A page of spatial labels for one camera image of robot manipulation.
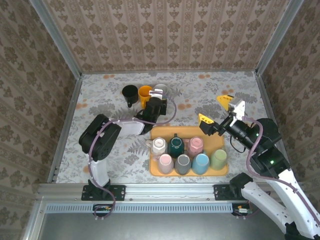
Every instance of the gray mug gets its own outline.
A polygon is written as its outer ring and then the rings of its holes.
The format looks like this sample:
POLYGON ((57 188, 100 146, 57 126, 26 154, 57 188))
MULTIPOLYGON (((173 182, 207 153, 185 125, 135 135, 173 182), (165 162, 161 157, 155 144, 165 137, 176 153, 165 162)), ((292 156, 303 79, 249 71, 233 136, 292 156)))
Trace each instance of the gray mug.
POLYGON ((191 169, 190 158, 185 154, 178 156, 174 163, 174 169, 177 174, 186 175, 191 169))

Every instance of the wall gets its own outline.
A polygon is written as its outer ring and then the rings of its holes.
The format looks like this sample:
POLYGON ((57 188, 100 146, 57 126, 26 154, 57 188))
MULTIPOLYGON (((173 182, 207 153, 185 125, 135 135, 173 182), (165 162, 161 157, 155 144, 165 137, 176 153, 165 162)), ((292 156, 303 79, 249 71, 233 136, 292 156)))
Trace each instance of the wall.
POLYGON ((304 1, 262 78, 295 175, 319 210, 319 1, 304 1))
POLYGON ((45 0, 82 72, 255 69, 288 0, 45 0))
POLYGON ((47 181, 75 79, 27 0, 0 1, 0 239, 19 239, 47 181))

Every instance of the dark green mug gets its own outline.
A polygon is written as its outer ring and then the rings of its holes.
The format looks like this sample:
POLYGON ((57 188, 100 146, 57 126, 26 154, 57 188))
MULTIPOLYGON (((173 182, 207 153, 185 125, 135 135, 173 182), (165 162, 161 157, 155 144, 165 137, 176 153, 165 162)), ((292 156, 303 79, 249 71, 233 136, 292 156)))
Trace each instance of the dark green mug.
POLYGON ((168 154, 176 159, 185 152, 185 144, 182 138, 175 133, 174 137, 168 143, 168 154))

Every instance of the yellow mug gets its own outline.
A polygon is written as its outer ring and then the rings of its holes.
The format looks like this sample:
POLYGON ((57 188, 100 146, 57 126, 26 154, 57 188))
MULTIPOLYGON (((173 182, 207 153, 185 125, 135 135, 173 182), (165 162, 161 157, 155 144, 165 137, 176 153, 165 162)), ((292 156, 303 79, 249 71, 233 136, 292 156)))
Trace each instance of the yellow mug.
POLYGON ((149 91, 152 90, 152 87, 150 86, 142 86, 139 88, 139 98, 140 98, 140 101, 141 101, 141 107, 143 109, 146 108, 146 103, 149 101, 149 99, 151 98, 151 95, 149 94, 149 91))

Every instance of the table surface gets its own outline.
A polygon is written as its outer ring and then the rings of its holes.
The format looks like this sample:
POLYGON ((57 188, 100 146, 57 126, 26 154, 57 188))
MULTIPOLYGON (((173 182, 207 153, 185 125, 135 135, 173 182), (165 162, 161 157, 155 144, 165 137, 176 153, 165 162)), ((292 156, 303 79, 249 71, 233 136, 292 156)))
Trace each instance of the table surface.
MULTIPOLYGON (((266 118, 267 113, 261 98, 254 72, 166 72, 166 73, 128 73, 94 74, 82 76, 82 87, 74 111, 72 124, 57 175, 57 183, 86 183, 89 179, 88 157, 78 143, 80 135, 98 114, 112 119, 134 116, 141 103, 127 107, 121 91, 126 85, 155 86, 165 84, 168 95, 177 105, 175 118, 170 126, 196 126, 198 114, 222 122, 227 112, 216 100, 219 95, 237 96, 246 102, 246 114, 253 119, 266 118)), ((160 116, 158 123, 168 120, 174 112, 170 102, 166 116, 160 116)), ((156 177, 149 172, 149 148, 145 141, 150 133, 139 136, 119 137, 111 153, 105 159, 111 181, 119 184, 135 183, 219 183, 229 182, 241 172, 247 173, 245 153, 236 152, 230 145, 228 134, 224 135, 229 173, 225 176, 194 177, 156 177)), ((233 141, 236 148, 243 147, 233 141)))

